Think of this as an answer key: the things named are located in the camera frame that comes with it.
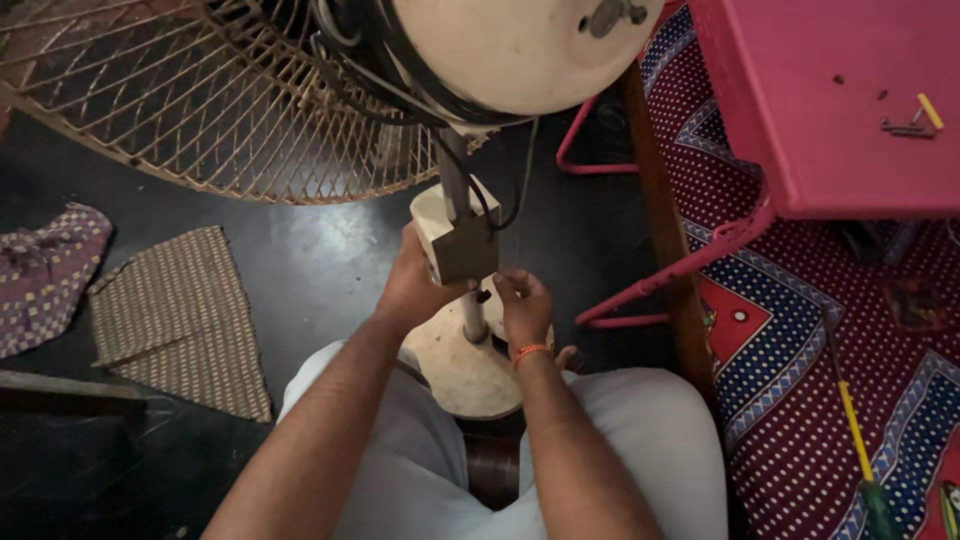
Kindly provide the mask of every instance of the orange thread bracelet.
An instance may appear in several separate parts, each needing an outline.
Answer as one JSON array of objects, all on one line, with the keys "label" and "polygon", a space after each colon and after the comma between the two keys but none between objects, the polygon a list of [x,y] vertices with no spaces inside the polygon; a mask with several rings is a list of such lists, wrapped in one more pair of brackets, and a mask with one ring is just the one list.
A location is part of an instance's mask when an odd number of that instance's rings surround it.
[{"label": "orange thread bracelet", "polygon": [[529,355],[530,353],[533,353],[534,351],[544,351],[545,353],[549,353],[550,348],[547,347],[546,345],[527,345],[526,347],[521,348],[519,351],[516,352],[512,360],[514,364],[514,369],[516,369],[517,365],[520,363],[521,358]]}]

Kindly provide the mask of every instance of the fan guard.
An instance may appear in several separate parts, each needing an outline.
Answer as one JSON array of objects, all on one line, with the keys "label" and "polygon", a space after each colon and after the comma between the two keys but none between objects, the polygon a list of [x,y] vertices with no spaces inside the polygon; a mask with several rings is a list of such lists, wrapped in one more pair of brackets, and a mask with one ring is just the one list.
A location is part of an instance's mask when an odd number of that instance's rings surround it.
[{"label": "fan guard", "polygon": [[[2,99],[115,160],[239,199],[341,203],[437,174],[423,126],[381,125],[327,87],[305,51],[316,32],[311,5],[8,3]],[[338,73],[356,100],[402,116]]]}]

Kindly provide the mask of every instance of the hand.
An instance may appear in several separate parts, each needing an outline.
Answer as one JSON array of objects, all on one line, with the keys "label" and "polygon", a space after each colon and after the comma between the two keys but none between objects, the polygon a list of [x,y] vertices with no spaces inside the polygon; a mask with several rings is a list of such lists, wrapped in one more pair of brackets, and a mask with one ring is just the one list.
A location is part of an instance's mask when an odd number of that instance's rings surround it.
[{"label": "hand", "polygon": [[374,316],[382,317],[405,336],[437,311],[477,287],[475,280],[437,285],[426,268],[426,254],[413,222],[403,228],[403,243],[390,269]]},{"label": "hand", "polygon": [[544,345],[550,330],[550,291],[526,270],[501,270],[493,275],[503,301],[503,330],[510,356],[528,345]]}]

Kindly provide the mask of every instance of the yellow screwdriver handle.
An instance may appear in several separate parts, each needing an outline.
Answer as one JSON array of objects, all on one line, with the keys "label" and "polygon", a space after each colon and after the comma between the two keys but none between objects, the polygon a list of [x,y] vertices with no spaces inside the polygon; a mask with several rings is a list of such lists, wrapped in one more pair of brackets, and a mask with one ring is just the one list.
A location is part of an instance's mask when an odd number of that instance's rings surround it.
[{"label": "yellow screwdriver handle", "polygon": [[874,470],[870,466],[870,458],[867,457],[867,447],[863,444],[863,437],[860,436],[860,426],[856,423],[856,413],[853,412],[853,400],[850,399],[848,386],[850,385],[845,380],[837,382],[837,387],[840,388],[840,400],[843,401],[843,408],[847,412],[847,420],[850,422],[850,433],[853,435],[856,454],[860,458],[860,470],[863,471],[865,480],[874,481]]}]

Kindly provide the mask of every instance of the patterned bedsheet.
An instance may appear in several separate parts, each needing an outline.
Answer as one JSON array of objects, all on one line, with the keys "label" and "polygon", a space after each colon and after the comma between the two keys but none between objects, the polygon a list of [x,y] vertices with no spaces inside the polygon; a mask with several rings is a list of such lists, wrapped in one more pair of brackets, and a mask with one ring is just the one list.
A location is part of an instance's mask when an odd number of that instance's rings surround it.
[{"label": "patterned bedsheet", "polygon": [[[691,250],[749,213],[761,171],[735,158],[687,7],[641,60]],[[904,538],[957,538],[960,245],[944,221],[879,223],[862,263],[824,222],[779,220],[702,271],[708,343],[735,492],[763,538],[867,538],[861,479],[823,309],[876,477]],[[954,229],[960,224],[953,220]]]}]

